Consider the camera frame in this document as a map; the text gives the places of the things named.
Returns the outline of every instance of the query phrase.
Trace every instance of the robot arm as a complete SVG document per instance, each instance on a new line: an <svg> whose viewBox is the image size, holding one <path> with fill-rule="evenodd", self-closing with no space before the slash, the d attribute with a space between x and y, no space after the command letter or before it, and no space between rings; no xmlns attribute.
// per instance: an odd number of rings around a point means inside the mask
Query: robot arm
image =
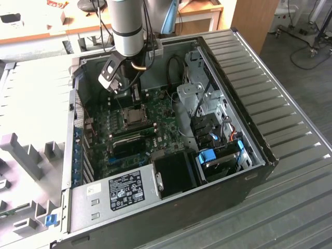
<svg viewBox="0 0 332 249"><path fill-rule="evenodd" d="M105 89L116 94L128 90L148 69L144 66L145 56L148 48L154 47L148 46L148 38L144 42L143 28L151 24L150 32L170 34L178 3L179 0L107 0L116 51L98 78ZM120 82L120 74L128 79L128 86Z"/></svg>

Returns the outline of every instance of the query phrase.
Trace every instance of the cable on floor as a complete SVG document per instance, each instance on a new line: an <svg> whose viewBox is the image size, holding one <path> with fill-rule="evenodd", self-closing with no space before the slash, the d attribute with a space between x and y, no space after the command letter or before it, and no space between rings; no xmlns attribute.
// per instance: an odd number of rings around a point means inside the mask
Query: cable on floor
<svg viewBox="0 0 332 249"><path fill-rule="evenodd" d="M292 20L292 17L291 17L291 13L289 12L289 0L288 0L287 7L288 7L288 14L289 14L289 18L290 18L290 23L291 23L291 25L292 25L292 28L294 28L293 20Z"/></svg>
<svg viewBox="0 0 332 249"><path fill-rule="evenodd" d="M321 62L317 63L315 66L312 66L312 67L303 67L303 66L299 66L293 59L293 56L298 53L299 51L302 51L304 49L306 49L308 46L305 46L303 48L300 48L300 49L297 49L295 50L293 53L290 54L289 58L290 58L290 61L298 68L300 69L303 69L303 70L312 70L312 69L315 69L316 67L318 67L319 65L321 65L323 62L327 61L331 55L328 55L328 57L326 57L324 60L322 60Z"/></svg>

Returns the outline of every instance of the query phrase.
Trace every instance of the green circuit board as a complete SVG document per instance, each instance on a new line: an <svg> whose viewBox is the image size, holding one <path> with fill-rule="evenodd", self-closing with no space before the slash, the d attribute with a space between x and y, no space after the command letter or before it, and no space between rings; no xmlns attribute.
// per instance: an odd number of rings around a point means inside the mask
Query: green circuit board
<svg viewBox="0 0 332 249"><path fill-rule="evenodd" d="M97 134L92 137L90 149L95 181L147 165L152 162L153 157L184 149L171 100L165 95L165 91L148 90L142 94L145 100L141 104L140 113L146 126L142 129L133 129L131 132L129 124L126 124L129 118L124 113L139 115L137 110L132 111L134 107L120 108L115 105L112 108L104 103L90 111L93 113L93 126ZM112 149L115 142L137 136L144 136L144 151L123 158L114 156Z"/></svg>

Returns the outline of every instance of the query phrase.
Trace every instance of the gray carpet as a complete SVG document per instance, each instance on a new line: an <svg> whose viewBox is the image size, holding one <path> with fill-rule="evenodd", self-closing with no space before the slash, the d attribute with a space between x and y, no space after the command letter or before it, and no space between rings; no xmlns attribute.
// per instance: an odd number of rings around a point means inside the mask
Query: gray carpet
<svg viewBox="0 0 332 249"><path fill-rule="evenodd" d="M307 26L308 13L314 2L315 0L310 0L310 5L301 16L299 25ZM319 27L331 5L332 0L328 0L317 19ZM329 142L332 142L332 114L330 112L332 108L332 57L313 70L299 69L291 63L289 55L304 46L306 46L305 43L285 33L281 34L279 39L269 34L260 57ZM294 59L303 67L311 67L328 57L329 49L330 46L320 49L318 55L310 58L310 51L307 48L296 53Z"/></svg>

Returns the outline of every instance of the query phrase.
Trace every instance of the blue latch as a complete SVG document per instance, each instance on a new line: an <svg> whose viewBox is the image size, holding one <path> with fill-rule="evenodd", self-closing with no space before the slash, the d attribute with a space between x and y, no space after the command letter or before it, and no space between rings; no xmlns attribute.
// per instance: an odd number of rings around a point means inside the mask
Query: blue latch
<svg viewBox="0 0 332 249"><path fill-rule="evenodd" d="M58 216L57 214L47 215L45 219L45 226L49 227L51 225L57 225L58 224L57 216Z"/></svg>
<svg viewBox="0 0 332 249"><path fill-rule="evenodd" d="M214 154L213 149L207 149L199 153L198 160L201 164L205 162L210 162L216 159L216 155Z"/></svg>
<svg viewBox="0 0 332 249"><path fill-rule="evenodd" d="M218 140L218 136L213 134L213 133L210 133L211 137L213 137L214 140Z"/></svg>
<svg viewBox="0 0 332 249"><path fill-rule="evenodd" d="M239 146L240 150L244 149L244 145L243 145L243 142L241 140L238 140L238 146Z"/></svg>

